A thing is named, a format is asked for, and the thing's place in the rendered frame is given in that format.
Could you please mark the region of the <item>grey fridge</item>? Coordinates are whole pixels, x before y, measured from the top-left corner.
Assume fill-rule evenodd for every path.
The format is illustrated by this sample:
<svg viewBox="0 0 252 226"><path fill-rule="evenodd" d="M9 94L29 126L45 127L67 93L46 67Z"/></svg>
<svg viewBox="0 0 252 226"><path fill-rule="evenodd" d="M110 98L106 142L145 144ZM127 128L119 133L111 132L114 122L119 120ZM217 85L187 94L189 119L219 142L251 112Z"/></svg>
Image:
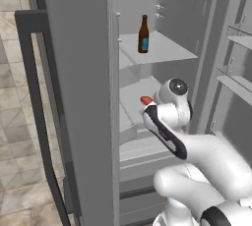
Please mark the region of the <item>grey fridge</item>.
<svg viewBox="0 0 252 226"><path fill-rule="evenodd" d="M142 96L152 97L170 79L188 84L192 118L182 128L204 133L213 104L215 72L226 53L227 26L241 0L112 0L119 50L120 226L153 226L167 198L155 190L155 173L180 165L144 125ZM148 16L149 49L138 52L142 16Z"/></svg>

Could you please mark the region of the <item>brown beer bottle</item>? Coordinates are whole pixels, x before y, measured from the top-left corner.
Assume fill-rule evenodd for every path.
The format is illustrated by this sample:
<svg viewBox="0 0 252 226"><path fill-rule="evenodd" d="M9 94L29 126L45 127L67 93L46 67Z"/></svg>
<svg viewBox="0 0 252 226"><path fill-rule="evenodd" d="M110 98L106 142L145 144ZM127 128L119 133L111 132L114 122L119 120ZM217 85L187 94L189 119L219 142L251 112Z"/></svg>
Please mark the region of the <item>brown beer bottle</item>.
<svg viewBox="0 0 252 226"><path fill-rule="evenodd" d="M139 30L138 52L147 53L149 49L148 16L142 16L142 25Z"/></svg>

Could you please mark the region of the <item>grey fridge door with shelves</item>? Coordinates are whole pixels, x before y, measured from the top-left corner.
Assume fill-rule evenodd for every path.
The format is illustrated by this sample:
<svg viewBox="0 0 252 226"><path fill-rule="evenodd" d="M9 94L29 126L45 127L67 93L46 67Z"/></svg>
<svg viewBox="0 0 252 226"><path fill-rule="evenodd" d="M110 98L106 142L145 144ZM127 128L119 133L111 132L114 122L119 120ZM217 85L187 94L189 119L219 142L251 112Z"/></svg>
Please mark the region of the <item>grey fridge door with shelves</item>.
<svg viewBox="0 0 252 226"><path fill-rule="evenodd" d="M252 164L252 0L241 0L225 40L207 131L230 142Z"/></svg>

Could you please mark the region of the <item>red sweet potato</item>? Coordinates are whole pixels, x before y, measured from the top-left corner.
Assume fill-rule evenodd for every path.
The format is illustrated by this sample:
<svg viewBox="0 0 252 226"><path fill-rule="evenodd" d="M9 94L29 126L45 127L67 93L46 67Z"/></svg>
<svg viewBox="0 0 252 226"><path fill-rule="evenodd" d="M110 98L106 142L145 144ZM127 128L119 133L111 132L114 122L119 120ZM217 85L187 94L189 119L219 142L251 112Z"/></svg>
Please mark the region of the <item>red sweet potato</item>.
<svg viewBox="0 0 252 226"><path fill-rule="evenodd" d="M153 102L153 99L149 96L142 96L140 98L141 102L144 104L144 105L148 105L150 104L151 102Z"/></svg>

